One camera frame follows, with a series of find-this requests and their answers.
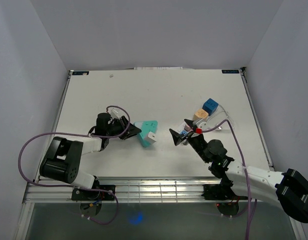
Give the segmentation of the teal triangular socket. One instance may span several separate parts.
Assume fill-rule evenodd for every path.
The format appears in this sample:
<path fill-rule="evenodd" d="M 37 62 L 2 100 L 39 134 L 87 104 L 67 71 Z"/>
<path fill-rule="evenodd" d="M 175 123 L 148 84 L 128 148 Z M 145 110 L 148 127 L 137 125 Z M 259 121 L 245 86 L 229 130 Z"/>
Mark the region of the teal triangular socket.
<path fill-rule="evenodd" d="M 156 120 L 147 120 L 147 121 L 136 121 L 134 122 L 134 126 L 141 129 L 141 133 L 137 134 L 137 138 L 140 142 L 140 144 L 144 147 L 147 148 L 150 145 L 147 145 L 144 141 L 145 136 L 149 132 L 157 133 L 157 128 L 158 128 L 158 122 Z"/>

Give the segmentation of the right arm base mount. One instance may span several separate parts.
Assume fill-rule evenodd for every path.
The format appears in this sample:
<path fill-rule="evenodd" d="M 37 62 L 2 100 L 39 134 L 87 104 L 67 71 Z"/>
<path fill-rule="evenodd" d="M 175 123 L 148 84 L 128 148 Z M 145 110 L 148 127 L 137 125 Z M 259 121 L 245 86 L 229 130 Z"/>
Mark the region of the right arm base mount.
<path fill-rule="evenodd" d="M 228 218 L 239 217 L 248 210 L 246 205 L 240 209 L 240 200 L 247 200 L 246 196 L 236 195 L 229 187 L 219 184 L 204 184 L 201 196 L 205 200 L 216 201 L 216 207 L 221 215 Z"/>

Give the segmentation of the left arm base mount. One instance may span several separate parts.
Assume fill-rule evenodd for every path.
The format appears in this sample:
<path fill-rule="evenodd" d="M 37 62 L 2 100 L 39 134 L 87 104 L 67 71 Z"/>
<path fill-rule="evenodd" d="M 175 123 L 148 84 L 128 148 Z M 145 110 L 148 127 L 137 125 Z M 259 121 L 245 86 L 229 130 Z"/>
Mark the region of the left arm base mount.
<path fill-rule="evenodd" d="M 108 192 L 74 188 L 71 200 L 81 202 L 79 209 L 84 216 L 95 217 L 100 213 L 103 201 L 114 201 L 115 198 Z"/>

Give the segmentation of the aluminium rail frame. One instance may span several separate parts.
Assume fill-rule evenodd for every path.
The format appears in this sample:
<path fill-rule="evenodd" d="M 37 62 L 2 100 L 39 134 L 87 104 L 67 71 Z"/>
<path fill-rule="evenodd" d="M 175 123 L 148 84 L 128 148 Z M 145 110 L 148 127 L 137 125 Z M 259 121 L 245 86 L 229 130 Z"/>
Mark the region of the aluminium rail frame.
<path fill-rule="evenodd" d="M 221 203 L 222 200 L 208 198 L 202 194 L 204 185 L 216 185 L 217 178 L 102 178 L 103 185 L 114 185 L 120 204 L 145 203 Z M 77 196 L 81 192 L 72 187 L 41 187 L 28 185 L 24 203 L 91 203 Z"/>

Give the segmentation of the left blue corner label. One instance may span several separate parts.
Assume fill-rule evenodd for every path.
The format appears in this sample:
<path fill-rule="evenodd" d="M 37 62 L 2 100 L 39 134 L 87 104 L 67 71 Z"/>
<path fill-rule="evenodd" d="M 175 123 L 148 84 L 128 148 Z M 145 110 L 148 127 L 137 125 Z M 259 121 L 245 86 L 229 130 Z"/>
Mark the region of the left blue corner label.
<path fill-rule="evenodd" d="M 89 71 L 73 71 L 72 76 L 87 76 L 89 75 Z"/>

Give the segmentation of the blue corner label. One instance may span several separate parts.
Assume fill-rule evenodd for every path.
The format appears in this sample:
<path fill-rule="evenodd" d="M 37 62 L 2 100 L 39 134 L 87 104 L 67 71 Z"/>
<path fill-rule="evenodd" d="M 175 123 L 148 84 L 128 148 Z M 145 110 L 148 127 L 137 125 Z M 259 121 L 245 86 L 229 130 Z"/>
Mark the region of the blue corner label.
<path fill-rule="evenodd" d="M 89 71 L 73 71 L 72 76 L 87 76 L 89 75 Z"/>
<path fill-rule="evenodd" d="M 221 72 L 223 74 L 239 74 L 240 71 L 237 69 L 222 69 Z"/>

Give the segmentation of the white square charger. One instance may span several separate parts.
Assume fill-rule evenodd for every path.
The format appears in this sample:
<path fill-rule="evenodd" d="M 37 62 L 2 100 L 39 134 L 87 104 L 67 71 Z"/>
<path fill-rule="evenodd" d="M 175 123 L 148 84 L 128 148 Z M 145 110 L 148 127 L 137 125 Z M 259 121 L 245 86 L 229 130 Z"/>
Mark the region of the white square charger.
<path fill-rule="evenodd" d="M 152 145 L 154 143 L 157 142 L 157 137 L 156 137 L 156 134 L 154 132 L 149 132 L 145 138 L 144 138 L 144 142 L 147 144 L 147 145 Z"/>

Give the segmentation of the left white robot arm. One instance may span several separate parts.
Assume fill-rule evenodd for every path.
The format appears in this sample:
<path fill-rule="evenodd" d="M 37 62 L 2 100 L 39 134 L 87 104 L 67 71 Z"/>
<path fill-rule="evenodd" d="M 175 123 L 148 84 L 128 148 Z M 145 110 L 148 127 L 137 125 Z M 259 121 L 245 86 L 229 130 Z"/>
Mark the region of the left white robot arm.
<path fill-rule="evenodd" d="M 82 193 L 94 200 L 100 195 L 100 183 L 96 176 L 80 170 L 83 155 L 103 151 L 109 144 L 109 137 L 121 134 L 126 140 L 141 133 L 141 129 L 129 123 L 125 116 L 100 113 L 96 125 L 88 137 L 68 139 L 56 136 L 52 139 L 39 167 L 39 174 L 45 178 L 83 188 Z"/>

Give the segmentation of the blue cube socket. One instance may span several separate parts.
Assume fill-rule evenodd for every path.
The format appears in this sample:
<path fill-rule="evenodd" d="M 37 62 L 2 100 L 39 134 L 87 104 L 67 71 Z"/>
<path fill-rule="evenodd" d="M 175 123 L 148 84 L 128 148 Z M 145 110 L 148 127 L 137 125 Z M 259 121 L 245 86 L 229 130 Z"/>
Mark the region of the blue cube socket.
<path fill-rule="evenodd" d="M 218 108 L 219 104 L 212 98 L 209 98 L 202 106 L 202 109 L 211 116 Z"/>

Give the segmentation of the right blue corner label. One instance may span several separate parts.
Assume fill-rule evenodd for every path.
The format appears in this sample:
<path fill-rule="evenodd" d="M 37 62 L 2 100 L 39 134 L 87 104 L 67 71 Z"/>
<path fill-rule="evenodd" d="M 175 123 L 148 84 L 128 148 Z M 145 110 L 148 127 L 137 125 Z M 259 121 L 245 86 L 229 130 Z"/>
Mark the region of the right blue corner label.
<path fill-rule="evenodd" d="M 221 72 L 223 74 L 239 74 L 240 71 L 237 69 L 222 69 Z"/>

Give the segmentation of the white colourful power strip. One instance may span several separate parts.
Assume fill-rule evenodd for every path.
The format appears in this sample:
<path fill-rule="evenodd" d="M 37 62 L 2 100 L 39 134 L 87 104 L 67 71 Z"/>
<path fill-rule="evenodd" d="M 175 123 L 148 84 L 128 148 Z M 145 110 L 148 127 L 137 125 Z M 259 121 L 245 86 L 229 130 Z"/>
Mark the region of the white colourful power strip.
<path fill-rule="evenodd" d="M 188 137 L 192 136 L 192 137 L 196 137 L 198 136 L 199 134 L 198 133 L 195 133 L 194 130 L 188 128 L 188 126 L 186 125 L 186 123 L 182 123 L 179 127 L 179 129 L 177 130 L 178 133 L 181 133 L 181 132 L 188 132 Z"/>

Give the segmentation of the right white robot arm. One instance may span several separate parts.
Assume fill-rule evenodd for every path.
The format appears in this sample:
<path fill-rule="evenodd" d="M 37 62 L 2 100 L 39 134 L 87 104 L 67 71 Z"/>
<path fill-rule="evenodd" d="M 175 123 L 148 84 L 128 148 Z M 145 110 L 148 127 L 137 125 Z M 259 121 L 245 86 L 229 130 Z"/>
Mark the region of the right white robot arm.
<path fill-rule="evenodd" d="M 179 133 L 170 129 L 175 146 L 189 144 L 209 171 L 220 179 L 219 184 L 203 186 L 205 200 L 237 200 L 240 197 L 256 199 L 281 208 L 289 217 L 308 223 L 308 181 L 297 170 L 285 172 L 264 170 L 246 166 L 227 155 L 227 150 L 218 139 L 206 141 L 202 120 L 185 119 L 190 131 Z"/>

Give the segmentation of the beige cube socket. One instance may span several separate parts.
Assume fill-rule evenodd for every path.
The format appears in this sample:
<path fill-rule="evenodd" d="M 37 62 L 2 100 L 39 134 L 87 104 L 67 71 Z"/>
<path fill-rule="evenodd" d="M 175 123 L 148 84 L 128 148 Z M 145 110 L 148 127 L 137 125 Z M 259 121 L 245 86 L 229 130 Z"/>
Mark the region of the beige cube socket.
<path fill-rule="evenodd" d="M 209 113 L 205 111 L 204 109 L 200 108 L 198 109 L 194 115 L 193 115 L 193 120 L 198 120 L 198 119 L 207 119 L 209 117 Z"/>

